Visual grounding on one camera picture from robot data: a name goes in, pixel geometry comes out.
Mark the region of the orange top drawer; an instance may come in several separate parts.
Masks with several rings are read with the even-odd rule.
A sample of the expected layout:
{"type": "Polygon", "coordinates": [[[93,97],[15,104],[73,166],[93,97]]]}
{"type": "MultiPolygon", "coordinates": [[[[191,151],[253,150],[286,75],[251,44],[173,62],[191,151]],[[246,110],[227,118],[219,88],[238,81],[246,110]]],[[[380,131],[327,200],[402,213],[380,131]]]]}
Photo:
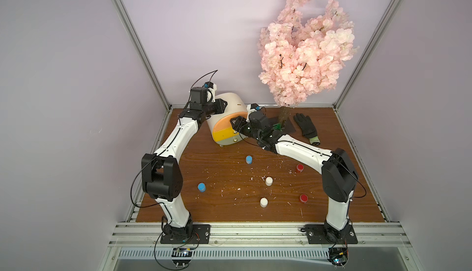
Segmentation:
{"type": "Polygon", "coordinates": [[[208,120],[210,131],[212,133],[224,130],[226,128],[231,128],[231,119],[242,116],[247,118],[247,111],[245,112],[235,112],[235,113],[224,113],[224,114],[214,114],[208,120]]]}

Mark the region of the blue paint can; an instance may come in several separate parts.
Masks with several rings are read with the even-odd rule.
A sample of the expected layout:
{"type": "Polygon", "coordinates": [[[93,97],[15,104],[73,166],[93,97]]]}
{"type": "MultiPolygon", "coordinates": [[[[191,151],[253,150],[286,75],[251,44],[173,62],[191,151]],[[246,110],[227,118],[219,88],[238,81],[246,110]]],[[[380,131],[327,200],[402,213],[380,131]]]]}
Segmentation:
{"type": "Polygon", "coordinates": [[[250,155],[247,155],[245,160],[246,160],[247,164],[252,164],[252,162],[253,162],[253,158],[250,155]]]}
{"type": "Polygon", "coordinates": [[[198,188],[198,190],[199,190],[200,192],[205,192],[206,189],[207,189],[207,188],[206,188],[206,185],[205,185],[203,182],[199,183],[198,186],[197,186],[197,188],[198,188]]]}

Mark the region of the yellow drawer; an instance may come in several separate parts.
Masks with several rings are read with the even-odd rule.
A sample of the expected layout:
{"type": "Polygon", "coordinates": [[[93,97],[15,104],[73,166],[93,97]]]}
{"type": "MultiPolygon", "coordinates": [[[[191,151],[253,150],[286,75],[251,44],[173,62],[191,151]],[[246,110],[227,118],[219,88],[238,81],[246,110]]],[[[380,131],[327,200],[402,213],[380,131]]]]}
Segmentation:
{"type": "Polygon", "coordinates": [[[238,135],[238,132],[235,131],[232,127],[224,128],[220,130],[214,129],[212,131],[212,137],[214,141],[217,143],[222,142],[222,141],[232,140],[233,137],[235,137],[236,135],[238,135]]]}

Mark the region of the white paint can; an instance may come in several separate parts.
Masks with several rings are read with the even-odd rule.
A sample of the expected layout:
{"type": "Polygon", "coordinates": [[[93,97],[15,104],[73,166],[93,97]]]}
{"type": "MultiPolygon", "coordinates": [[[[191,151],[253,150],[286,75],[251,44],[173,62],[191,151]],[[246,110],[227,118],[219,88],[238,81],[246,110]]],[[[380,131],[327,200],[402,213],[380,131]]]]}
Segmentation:
{"type": "Polygon", "coordinates": [[[265,198],[265,197],[262,198],[262,199],[260,200],[260,202],[259,202],[259,204],[260,204],[260,206],[261,206],[262,208],[267,207],[267,206],[268,206],[268,203],[269,203],[269,202],[268,202],[268,199],[265,198]]]}
{"type": "Polygon", "coordinates": [[[274,180],[270,176],[265,179],[266,186],[271,186],[273,184],[273,182],[274,182],[274,180]]]}

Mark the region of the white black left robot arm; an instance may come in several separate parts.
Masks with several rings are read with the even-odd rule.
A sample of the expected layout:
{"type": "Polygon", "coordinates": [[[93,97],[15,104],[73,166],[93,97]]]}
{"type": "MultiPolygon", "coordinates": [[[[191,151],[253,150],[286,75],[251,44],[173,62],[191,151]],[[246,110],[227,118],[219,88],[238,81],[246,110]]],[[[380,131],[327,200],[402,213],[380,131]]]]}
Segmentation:
{"type": "Polygon", "coordinates": [[[141,159],[142,189],[161,206],[167,222],[163,232],[178,240],[192,237],[193,222],[181,197],[183,175],[179,160],[191,138],[202,124],[214,114],[222,114],[227,102],[216,98],[217,86],[206,82],[193,87],[190,99],[178,116],[170,136],[153,154],[141,159]]]}

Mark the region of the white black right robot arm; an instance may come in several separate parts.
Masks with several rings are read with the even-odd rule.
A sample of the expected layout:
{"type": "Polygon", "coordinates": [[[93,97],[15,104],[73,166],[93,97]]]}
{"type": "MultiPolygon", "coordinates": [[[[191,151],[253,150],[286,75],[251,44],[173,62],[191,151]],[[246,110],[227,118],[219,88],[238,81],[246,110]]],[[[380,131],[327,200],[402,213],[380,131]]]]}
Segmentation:
{"type": "Polygon", "coordinates": [[[233,117],[230,123],[233,130],[255,139],[264,150],[290,157],[319,172],[323,191],[328,196],[325,232],[332,236],[331,241],[349,235],[349,207],[359,177],[345,150],[332,151],[299,141],[275,129],[261,111],[252,112],[247,118],[233,117]]]}

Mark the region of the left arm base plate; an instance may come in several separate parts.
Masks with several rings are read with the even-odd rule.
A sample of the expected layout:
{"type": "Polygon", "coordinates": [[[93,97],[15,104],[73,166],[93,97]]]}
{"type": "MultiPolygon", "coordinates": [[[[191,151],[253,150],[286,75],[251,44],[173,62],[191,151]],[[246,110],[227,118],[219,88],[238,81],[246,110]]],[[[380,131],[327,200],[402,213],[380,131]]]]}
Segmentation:
{"type": "Polygon", "coordinates": [[[193,224],[182,228],[165,225],[160,238],[161,244],[208,244],[210,224],[193,224]]]}

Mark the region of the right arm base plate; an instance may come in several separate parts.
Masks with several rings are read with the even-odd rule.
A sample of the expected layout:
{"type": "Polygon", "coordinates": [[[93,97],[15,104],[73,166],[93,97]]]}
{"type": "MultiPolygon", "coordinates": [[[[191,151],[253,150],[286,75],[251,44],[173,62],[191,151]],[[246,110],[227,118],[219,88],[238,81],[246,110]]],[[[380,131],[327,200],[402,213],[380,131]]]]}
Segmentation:
{"type": "Polygon", "coordinates": [[[301,228],[301,232],[305,233],[309,244],[358,244],[351,224],[347,224],[342,230],[337,230],[329,224],[306,224],[301,228]]]}

